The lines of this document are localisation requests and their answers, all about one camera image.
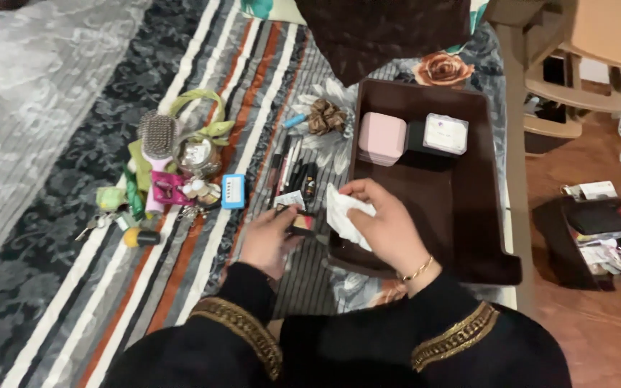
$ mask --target woman's left hand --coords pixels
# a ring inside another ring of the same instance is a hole
[[[294,222],[298,209],[287,208],[275,217],[275,209],[261,214],[246,229],[239,262],[263,271],[274,280],[284,275],[284,256],[302,239],[289,237],[286,229]]]

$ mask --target woman's right hand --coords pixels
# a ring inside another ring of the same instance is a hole
[[[346,215],[380,260],[403,276],[414,274],[430,260],[431,255],[423,245],[406,207],[384,187],[367,178],[350,181],[339,192],[375,207],[375,217],[356,208],[349,209]],[[409,294],[413,295],[429,285],[441,270],[440,265],[433,259],[426,273],[421,273],[407,282]]]

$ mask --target brown organizer tray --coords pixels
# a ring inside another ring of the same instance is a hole
[[[551,199],[532,210],[533,224],[545,238],[548,263],[561,286],[593,291],[615,291],[614,277],[611,274],[591,273],[570,232],[566,218],[570,211],[604,205],[621,206],[621,199],[576,201],[574,197],[566,195]]]
[[[367,112],[425,121],[429,113],[469,122],[466,153],[457,159],[407,151],[390,167],[357,159]],[[518,285],[521,262],[503,250],[502,217],[485,94],[364,79],[359,85],[349,180],[370,177],[399,198],[429,252],[462,282]],[[369,276],[395,272],[372,252],[330,234],[328,263]]]

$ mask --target blue plastic case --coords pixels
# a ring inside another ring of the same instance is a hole
[[[222,208],[236,209],[246,206],[246,178],[244,174],[227,174],[222,177]]]

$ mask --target white tissue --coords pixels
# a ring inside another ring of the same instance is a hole
[[[366,238],[358,232],[356,227],[351,223],[346,212],[350,208],[357,208],[371,217],[375,217],[375,207],[358,199],[351,198],[348,195],[339,194],[335,186],[330,183],[326,190],[327,203],[327,223],[332,229],[340,235],[341,238],[349,240],[354,244],[360,245],[367,251],[373,251],[368,245]]]

